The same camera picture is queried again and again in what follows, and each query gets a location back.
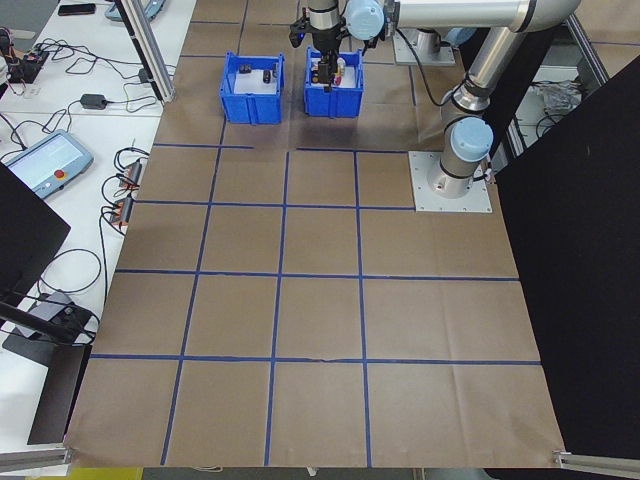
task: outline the white wire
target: white wire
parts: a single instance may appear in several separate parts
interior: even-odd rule
[[[215,467],[193,467],[193,469],[197,470],[198,472],[209,472],[209,473],[220,473],[224,470],[219,465],[216,465]]]

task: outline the black partition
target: black partition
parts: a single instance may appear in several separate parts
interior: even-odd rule
[[[640,459],[639,80],[640,57],[497,176],[558,423],[580,455]]]

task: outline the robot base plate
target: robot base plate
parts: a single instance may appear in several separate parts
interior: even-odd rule
[[[438,164],[441,155],[441,152],[409,152],[416,212],[493,213],[484,180],[473,182],[469,193],[453,200],[441,197],[433,191],[427,181],[427,172]],[[480,175],[482,168],[478,167],[475,176]]]

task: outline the connector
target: connector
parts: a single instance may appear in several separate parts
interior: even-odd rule
[[[120,188],[125,190],[135,190],[140,186],[142,176],[142,163],[136,160],[124,167],[122,177],[120,177]]]
[[[138,70],[138,79],[140,83],[149,83],[149,74],[144,68]]]
[[[80,105],[87,110],[104,110],[108,104],[105,96],[97,93],[85,93],[80,97]]]
[[[114,207],[113,212],[111,212],[109,223],[119,227],[127,226],[129,224],[129,219],[131,218],[131,212],[133,211],[133,203],[133,197],[125,197],[118,200],[115,203],[116,206]]]

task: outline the gray floor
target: gray floor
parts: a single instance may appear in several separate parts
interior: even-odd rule
[[[311,480],[300,468],[229,468],[220,473],[199,472],[191,468],[146,468],[143,480]],[[409,469],[325,468],[317,480],[412,480]]]
[[[16,50],[24,52],[31,48],[57,5],[57,0],[0,0],[0,25],[36,32],[31,40],[16,39]]]

